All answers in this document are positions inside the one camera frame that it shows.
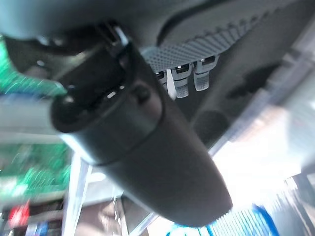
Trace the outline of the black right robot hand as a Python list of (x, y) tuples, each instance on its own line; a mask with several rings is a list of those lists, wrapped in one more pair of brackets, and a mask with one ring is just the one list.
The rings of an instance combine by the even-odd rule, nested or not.
[(12, 65), (66, 90), (60, 137), (145, 208), (204, 226), (232, 208), (217, 167), (161, 84), (220, 54), (284, 0), (3, 0)]

